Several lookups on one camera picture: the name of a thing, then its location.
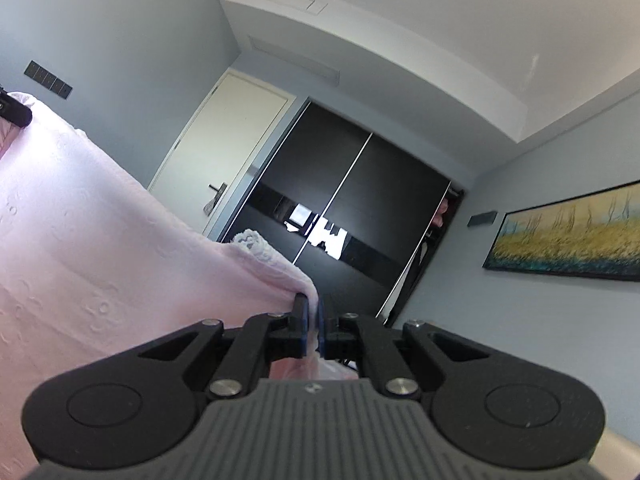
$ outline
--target white door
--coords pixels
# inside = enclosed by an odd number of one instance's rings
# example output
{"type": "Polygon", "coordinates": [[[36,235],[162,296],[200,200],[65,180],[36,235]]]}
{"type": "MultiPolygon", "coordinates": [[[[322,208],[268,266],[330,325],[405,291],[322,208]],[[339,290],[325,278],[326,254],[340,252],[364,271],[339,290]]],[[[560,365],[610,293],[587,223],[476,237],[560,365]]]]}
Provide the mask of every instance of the white door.
{"type": "MultiPolygon", "coordinates": [[[[287,102],[227,73],[168,155],[149,191],[191,228],[204,232],[218,194],[210,186],[229,186],[248,166],[249,156],[287,102]]],[[[218,198],[230,192],[227,187],[218,198]]]]}

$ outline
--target pink clothing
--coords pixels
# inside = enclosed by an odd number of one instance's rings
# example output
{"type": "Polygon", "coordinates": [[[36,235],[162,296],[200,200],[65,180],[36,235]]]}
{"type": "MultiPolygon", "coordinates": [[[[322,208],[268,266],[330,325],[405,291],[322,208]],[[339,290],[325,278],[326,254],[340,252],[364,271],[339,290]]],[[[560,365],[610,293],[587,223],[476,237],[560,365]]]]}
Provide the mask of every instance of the pink clothing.
{"type": "Polygon", "coordinates": [[[84,132],[32,96],[12,95],[33,122],[17,130],[0,119],[2,140],[15,137],[0,144],[3,480],[35,465],[19,417],[47,378],[206,317],[238,326],[290,310],[296,292],[318,301],[311,280],[261,238],[207,240],[84,132]]]}

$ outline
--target landscape painting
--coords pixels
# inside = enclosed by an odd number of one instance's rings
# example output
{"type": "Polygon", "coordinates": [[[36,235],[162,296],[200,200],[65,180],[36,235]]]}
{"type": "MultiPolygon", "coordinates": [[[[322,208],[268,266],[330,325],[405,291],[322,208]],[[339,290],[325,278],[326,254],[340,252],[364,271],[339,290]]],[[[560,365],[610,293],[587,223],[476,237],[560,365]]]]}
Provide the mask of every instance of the landscape painting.
{"type": "Polygon", "coordinates": [[[483,267],[640,280],[640,182],[506,214],[483,267]]]}

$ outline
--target recessed ceiling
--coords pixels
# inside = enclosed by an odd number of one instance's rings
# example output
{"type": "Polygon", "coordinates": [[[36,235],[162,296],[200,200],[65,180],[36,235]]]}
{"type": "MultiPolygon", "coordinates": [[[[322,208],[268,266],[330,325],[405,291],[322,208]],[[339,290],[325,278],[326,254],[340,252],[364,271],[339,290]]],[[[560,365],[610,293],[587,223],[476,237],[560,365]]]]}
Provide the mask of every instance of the recessed ceiling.
{"type": "Polygon", "coordinates": [[[224,4],[243,48],[251,37],[331,67],[479,173],[640,88],[640,0],[224,4]]]}

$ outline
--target door handle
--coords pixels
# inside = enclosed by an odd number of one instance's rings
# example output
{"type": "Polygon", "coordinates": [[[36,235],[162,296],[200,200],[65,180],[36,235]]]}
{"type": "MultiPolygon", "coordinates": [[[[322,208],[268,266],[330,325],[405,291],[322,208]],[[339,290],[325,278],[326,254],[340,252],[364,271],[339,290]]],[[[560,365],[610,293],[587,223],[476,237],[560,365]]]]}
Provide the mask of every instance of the door handle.
{"type": "Polygon", "coordinates": [[[220,201],[220,198],[222,197],[226,189],[226,182],[223,182],[220,188],[214,187],[211,184],[209,184],[209,187],[216,191],[216,195],[215,197],[213,197],[213,199],[207,202],[206,206],[202,208],[202,210],[204,211],[204,214],[207,216],[210,216],[211,213],[213,213],[213,210],[216,208],[216,205],[220,201]]]}

